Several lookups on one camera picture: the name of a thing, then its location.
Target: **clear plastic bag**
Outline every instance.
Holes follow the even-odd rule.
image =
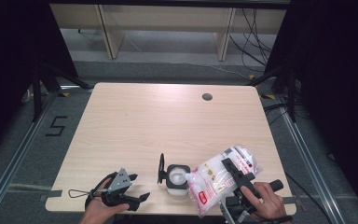
[[[211,207],[237,188],[222,163],[226,158],[230,158],[244,174],[253,173],[256,176],[261,171],[253,154],[245,147],[237,145],[186,174],[188,192],[199,210],[199,217],[203,217]]]

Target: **hand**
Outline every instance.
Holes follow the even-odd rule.
[[[108,178],[101,186],[105,186],[106,183],[110,180]],[[103,203],[101,197],[94,197],[86,208],[83,217],[80,220],[81,224],[103,224],[107,219],[112,217],[117,213],[124,212],[130,208],[130,205],[127,203],[119,204],[114,207],[108,207]]]
[[[256,182],[254,183],[254,187],[257,193],[260,195],[261,200],[256,198],[254,194],[245,186],[241,187],[243,195],[257,210],[251,214],[254,220],[262,221],[264,219],[286,217],[283,198],[274,193],[269,183]]]

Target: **wooden table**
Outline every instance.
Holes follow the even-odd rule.
[[[208,93],[213,99],[206,101]],[[292,194],[254,87],[99,83],[89,98],[71,146],[48,198],[49,211],[82,212],[86,197],[70,198],[69,189],[90,190],[106,175],[125,168],[137,174],[126,195],[150,192],[136,214],[196,215],[189,196],[172,196],[157,184],[158,163],[191,169],[242,144],[251,150],[262,173],[256,181],[280,179],[283,197]],[[288,214],[296,212],[287,204]],[[222,216],[218,205],[208,215]]]

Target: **printed label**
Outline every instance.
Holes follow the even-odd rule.
[[[206,203],[208,202],[208,200],[207,200],[206,197],[205,197],[204,191],[201,191],[201,192],[199,193],[199,198],[200,198],[200,201],[201,201],[203,204],[206,204]]]

